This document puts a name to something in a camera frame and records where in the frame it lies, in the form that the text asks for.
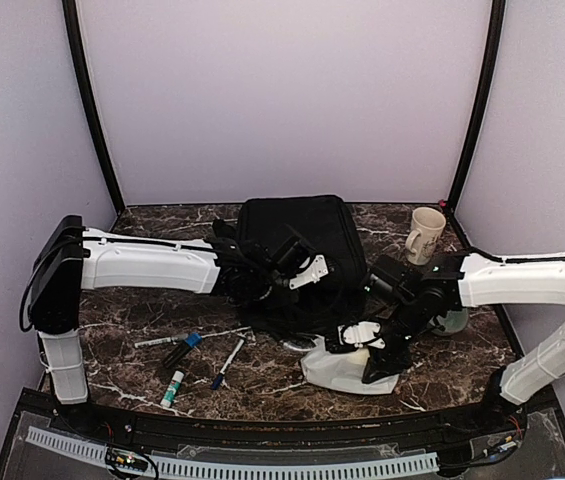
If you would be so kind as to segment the white paper tissue pack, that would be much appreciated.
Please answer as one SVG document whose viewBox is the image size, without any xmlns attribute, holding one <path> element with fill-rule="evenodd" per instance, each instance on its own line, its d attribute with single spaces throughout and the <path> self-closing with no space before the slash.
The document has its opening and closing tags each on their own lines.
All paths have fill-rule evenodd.
<svg viewBox="0 0 565 480">
<path fill-rule="evenodd" d="M 323 337 L 301 360 L 305 380 L 315 386 L 354 395 L 388 395 L 395 389 L 399 375 L 392 375 L 370 384 L 362 382 L 370 354 L 367 348 L 333 354 L 326 350 Z"/>
</svg>

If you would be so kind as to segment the black student backpack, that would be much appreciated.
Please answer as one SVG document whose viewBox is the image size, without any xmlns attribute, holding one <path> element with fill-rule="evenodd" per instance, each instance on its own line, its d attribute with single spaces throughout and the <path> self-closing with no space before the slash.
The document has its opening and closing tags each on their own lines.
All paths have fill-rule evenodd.
<svg viewBox="0 0 565 480">
<path fill-rule="evenodd" d="M 367 261 L 352 213 L 336 195 L 256 198 L 235 225 L 213 223 L 220 268 L 212 289 L 244 324 L 277 340 L 320 335 L 359 320 Z"/>
</svg>

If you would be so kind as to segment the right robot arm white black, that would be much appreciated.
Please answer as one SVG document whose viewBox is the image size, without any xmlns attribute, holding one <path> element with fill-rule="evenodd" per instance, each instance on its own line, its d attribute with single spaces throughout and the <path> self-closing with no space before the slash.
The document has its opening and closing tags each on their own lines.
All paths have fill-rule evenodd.
<svg viewBox="0 0 565 480">
<path fill-rule="evenodd" d="M 565 314 L 565 251 L 496 256 L 471 249 L 440 255 L 420 269 L 382 256 L 364 287 L 395 306 L 361 341 L 370 350 L 363 380 L 371 383 L 404 371 L 411 343 L 450 311 L 500 307 L 509 314 Z M 479 432 L 496 432 L 511 410 L 565 375 L 565 320 L 553 325 L 536 347 L 491 375 L 472 413 Z"/>
</svg>

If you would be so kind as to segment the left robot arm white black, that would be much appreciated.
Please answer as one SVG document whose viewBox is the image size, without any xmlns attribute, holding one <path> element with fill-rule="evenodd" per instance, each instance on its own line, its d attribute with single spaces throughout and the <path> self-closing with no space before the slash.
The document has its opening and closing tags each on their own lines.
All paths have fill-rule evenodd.
<svg viewBox="0 0 565 480">
<path fill-rule="evenodd" d="M 242 306 L 293 304 L 326 275 L 324 257 L 290 228 L 279 246 L 227 236 L 173 240 L 115 234 L 64 217 L 33 262 L 18 307 L 21 331 L 34 331 L 55 400 L 82 436 L 103 427 L 89 403 L 80 327 L 85 293 L 158 290 L 224 297 Z"/>
</svg>

